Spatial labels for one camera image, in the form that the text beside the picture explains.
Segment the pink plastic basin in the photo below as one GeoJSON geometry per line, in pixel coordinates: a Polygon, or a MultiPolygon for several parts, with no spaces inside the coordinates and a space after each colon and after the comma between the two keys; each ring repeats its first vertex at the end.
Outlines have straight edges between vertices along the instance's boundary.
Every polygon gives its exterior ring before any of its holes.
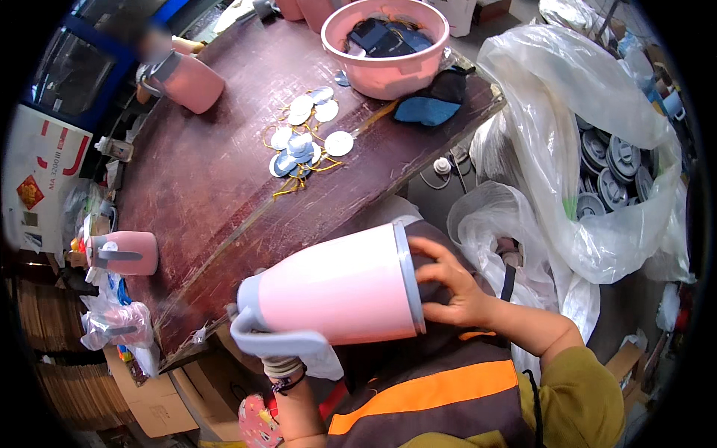
{"type": "Polygon", "coordinates": [[[448,33],[448,20],[436,8],[420,1],[361,0],[344,6],[326,19],[321,41],[324,49],[346,71],[354,89],[379,100],[395,100],[433,81],[448,43],[448,33]],[[342,52],[347,34],[375,13],[420,24],[435,43],[418,53],[399,57],[355,57],[342,52]]]}

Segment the gray handle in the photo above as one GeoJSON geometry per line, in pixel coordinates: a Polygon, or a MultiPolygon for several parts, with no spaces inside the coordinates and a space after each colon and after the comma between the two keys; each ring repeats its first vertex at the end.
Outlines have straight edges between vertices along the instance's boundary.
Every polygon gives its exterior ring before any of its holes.
{"type": "Polygon", "coordinates": [[[329,347],[326,338],[311,330],[250,333],[256,322],[254,311],[245,307],[229,327],[234,342],[245,353],[255,356],[301,356],[322,353],[329,347]]]}
{"type": "Polygon", "coordinates": [[[164,96],[164,94],[162,92],[160,92],[159,90],[155,89],[154,87],[150,86],[149,84],[147,84],[146,79],[147,79],[147,75],[142,75],[142,80],[141,80],[142,87],[149,90],[149,92],[152,94],[152,96],[156,96],[157,98],[162,98],[164,96]]]}
{"type": "Polygon", "coordinates": [[[119,262],[135,262],[142,259],[139,252],[130,252],[127,250],[98,250],[98,256],[101,259],[111,259],[119,262]]]}

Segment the pink jug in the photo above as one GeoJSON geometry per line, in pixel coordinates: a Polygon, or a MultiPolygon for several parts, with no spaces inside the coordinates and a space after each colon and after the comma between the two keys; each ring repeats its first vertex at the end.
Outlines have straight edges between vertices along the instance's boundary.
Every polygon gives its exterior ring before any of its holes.
{"type": "Polygon", "coordinates": [[[122,275],[152,275],[157,270],[157,239],[150,232],[112,232],[87,241],[87,264],[122,275]]]}
{"type": "Polygon", "coordinates": [[[315,33],[321,32],[321,27],[326,19],[333,14],[336,8],[331,0],[296,0],[301,8],[301,13],[306,19],[306,23],[315,33]]]}
{"type": "Polygon", "coordinates": [[[281,15],[284,16],[284,19],[296,22],[297,20],[301,20],[304,18],[304,15],[301,14],[301,9],[299,9],[299,5],[296,3],[296,0],[276,0],[276,6],[279,6],[279,9],[281,10],[281,15]]]}
{"type": "Polygon", "coordinates": [[[224,90],[224,80],[202,61],[171,50],[142,75],[142,85],[155,96],[167,95],[194,113],[204,113],[224,90]]]}
{"type": "Polygon", "coordinates": [[[402,224],[323,242],[249,277],[237,291],[231,334],[257,356],[319,353],[328,345],[426,332],[402,224]],[[252,331],[272,332],[259,334],[252,331]]]}

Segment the wooden workbench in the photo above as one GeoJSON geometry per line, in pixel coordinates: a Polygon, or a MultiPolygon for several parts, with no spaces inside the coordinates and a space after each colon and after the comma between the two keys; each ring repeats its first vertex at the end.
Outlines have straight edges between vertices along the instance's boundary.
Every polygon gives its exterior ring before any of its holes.
{"type": "Polygon", "coordinates": [[[199,59],[227,81],[224,93],[202,115],[161,99],[134,140],[117,200],[119,230],[157,236],[157,273],[127,283],[151,310],[163,368],[191,354],[193,331],[224,322],[224,306],[258,267],[325,239],[503,106],[472,75],[466,104],[443,125],[398,123],[388,113],[395,104],[333,81],[339,66],[304,22],[234,24],[199,59]],[[273,200],[284,180],[269,174],[274,151],[262,134],[280,107],[321,85],[334,88],[340,111],[318,134],[356,131],[353,150],[305,190],[273,200]]]}

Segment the black wristband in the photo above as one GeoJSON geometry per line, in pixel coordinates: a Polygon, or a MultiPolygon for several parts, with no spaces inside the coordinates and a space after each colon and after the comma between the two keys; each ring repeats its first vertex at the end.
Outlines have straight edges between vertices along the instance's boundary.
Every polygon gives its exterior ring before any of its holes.
{"type": "Polygon", "coordinates": [[[283,396],[286,396],[284,393],[285,391],[290,391],[293,389],[297,384],[299,384],[303,379],[306,378],[306,364],[301,363],[301,376],[296,381],[291,381],[291,378],[279,378],[279,381],[272,384],[271,390],[272,392],[282,394],[283,396]]]}

